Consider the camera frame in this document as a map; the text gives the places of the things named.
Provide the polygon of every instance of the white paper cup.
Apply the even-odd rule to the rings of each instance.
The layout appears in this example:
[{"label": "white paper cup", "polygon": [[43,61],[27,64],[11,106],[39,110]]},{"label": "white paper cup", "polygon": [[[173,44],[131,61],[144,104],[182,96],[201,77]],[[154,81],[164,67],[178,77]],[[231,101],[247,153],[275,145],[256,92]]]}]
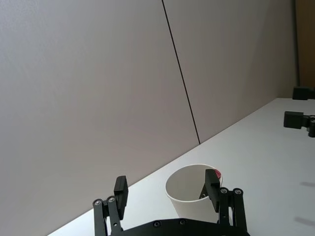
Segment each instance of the white paper cup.
[{"label": "white paper cup", "polygon": [[205,164],[185,166],[174,172],[166,181],[166,194],[180,218],[214,223],[219,219],[209,197],[199,199],[205,183],[206,169],[215,168]]}]

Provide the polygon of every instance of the table surface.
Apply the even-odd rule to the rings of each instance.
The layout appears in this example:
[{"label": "table surface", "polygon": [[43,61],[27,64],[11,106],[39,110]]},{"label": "table surface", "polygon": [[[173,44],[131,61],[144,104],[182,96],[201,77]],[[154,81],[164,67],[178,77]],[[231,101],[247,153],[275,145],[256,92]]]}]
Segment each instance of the table surface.
[{"label": "table surface", "polygon": [[[135,183],[122,227],[177,218],[165,182],[183,166],[204,163],[221,171],[224,187],[244,190],[252,236],[315,235],[315,138],[305,128],[283,128],[285,111],[315,114],[315,100],[277,98]],[[50,236],[94,236],[93,210]]]}]

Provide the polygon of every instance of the gray wall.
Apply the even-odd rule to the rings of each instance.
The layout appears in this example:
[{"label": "gray wall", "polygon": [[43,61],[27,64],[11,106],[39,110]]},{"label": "gray wall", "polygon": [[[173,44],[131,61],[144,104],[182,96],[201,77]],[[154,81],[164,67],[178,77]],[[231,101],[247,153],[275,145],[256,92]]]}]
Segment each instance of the gray wall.
[{"label": "gray wall", "polygon": [[[289,1],[165,5],[202,141],[289,95]],[[159,0],[0,1],[0,71],[0,235],[47,234],[198,145]]]},{"label": "gray wall", "polygon": [[296,83],[291,0],[165,0],[203,142]]}]

